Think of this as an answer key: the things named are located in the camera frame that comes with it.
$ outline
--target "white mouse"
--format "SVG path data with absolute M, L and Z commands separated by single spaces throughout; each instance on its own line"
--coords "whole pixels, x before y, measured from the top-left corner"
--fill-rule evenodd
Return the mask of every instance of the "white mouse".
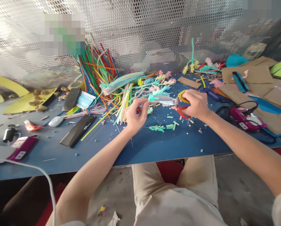
M 62 118 L 61 116 L 56 116 L 55 118 L 53 118 L 50 122 L 49 122 L 49 126 L 51 127 L 56 127 L 58 125 L 60 125 L 60 123 L 63 121 L 64 118 Z

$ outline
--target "blue table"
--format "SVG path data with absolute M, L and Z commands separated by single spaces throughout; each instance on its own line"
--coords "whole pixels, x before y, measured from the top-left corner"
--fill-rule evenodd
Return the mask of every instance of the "blue table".
M 172 96 L 188 89 L 188 86 L 177 82 L 172 86 L 168 92 L 173 92 Z M 0 104 L 0 138 L 2 138 L 4 130 L 8 124 L 19 124 L 17 130 L 22 136 L 39 135 L 39 142 L 34 149 L 22 160 L 23 163 L 39 166 L 43 168 L 48 174 L 58 174 L 65 172 L 78 171 L 89 159 L 91 159 L 100 149 L 102 149 L 108 142 L 116 137 L 119 130 L 123 130 L 123 126 L 113 125 L 112 122 L 107 122 L 105 125 L 99 124 L 84 141 L 79 141 L 74 148 L 65 147 L 59 142 L 74 126 L 73 124 L 66 125 L 68 121 L 79 121 L 80 118 L 69 119 L 62 122 L 57 127 L 45 126 L 41 131 L 28 133 L 24 127 L 24 120 L 29 119 L 35 125 L 43 125 L 45 122 L 58 115 L 62 109 L 63 101 L 58 102 L 54 100 L 49 110 L 43 113 L 31 112 L 23 114 L 20 117 L 11 118 L 12 116 L 2 115 L 1 112 L 14 100 L 7 101 Z M 215 102 L 209 98 L 209 108 L 217 110 L 223 104 Z M 40 119 L 49 116 L 49 118 L 41 121 Z M 99 120 L 101 115 L 96 115 L 93 125 Z M 180 115 L 170 109 L 169 107 L 162 107 L 161 105 L 154 108 L 153 113 L 148 115 L 148 119 L 144 127 L 132 138 L 125 146 L 114 166 L 129 165 L 136 163 L 164 161 L 170 159 L 181 159 L 193 156 L 209 155 L 209 154 L 223 154 L 231 152 L 230 148 L 223 142 L 223 140 L 215 134 L 208 126 L 198 119 L 193 118 L 194 124 L 184 120 L 179 120 Z M 173 121 L 179 123 L 175 131 L 165 130 L 165 132 L 152 131 L 148 127 L 154 125 L 173 124 Z M 259 138 L 260 134 L 254 134 L 254 137 Z M 281 147 L 281 139 L 270 147 Z M 31 169 L 19 165 L 11 165 L 9 163 L 0 164 L 0 180 L 23 178 L 41 175 L 36 169 Z

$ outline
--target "perforated metal sheet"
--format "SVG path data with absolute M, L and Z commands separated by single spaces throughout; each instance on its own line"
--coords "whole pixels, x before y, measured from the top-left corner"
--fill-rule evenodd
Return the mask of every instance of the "perforated metal sheet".
M 109 48 L 122 74 L 181 70 L 192 37 L 199 62 L 281 38 L 281 19 L 243 19 L 239 0 L 0 0 L 0 75 L 27 88 L 67 85 L 78 75 L 71 56 L 40 55 L 43 12 L 85 14 L 86 39 L 92 33 Z

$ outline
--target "white face mask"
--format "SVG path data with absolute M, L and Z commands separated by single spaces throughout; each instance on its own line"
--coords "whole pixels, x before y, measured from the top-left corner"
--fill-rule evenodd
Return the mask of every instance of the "white face mask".
M 79 96 L 77 106 L 83 110 L 87 109 L 93 100 L 95 99 L 95 96 L 92 96 L 91 94 L 85 93 L 84 91 L 81 92 L 81 95 Z

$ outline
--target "scissors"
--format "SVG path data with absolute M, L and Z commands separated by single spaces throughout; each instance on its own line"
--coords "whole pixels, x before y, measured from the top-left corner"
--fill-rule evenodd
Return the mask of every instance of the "scissors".
M 181 115 L 182 118 L 184 119 L 189 119 L 191 118 L 191 116 L 185 116 L 181 110 L 188 108 L 189 106 L 184 106 L 184 107 L 180 107 L 178 105 L 179 100 L 185 102 L 185 103 L 190 103 L 187 99 L 184 99 L 181 95 L 185 92 L 182 91 L 177 95 L 177 98 L 172 98 L 170 96 L 164 96 L 164 95 L 154 95 L 154 97 L 156 98 L 156 102 L 161 103 L 161 104 L 165 104 L 165 105 L 171 105 L 171 106 L 175 106 L 176 107 L 176 111 Z

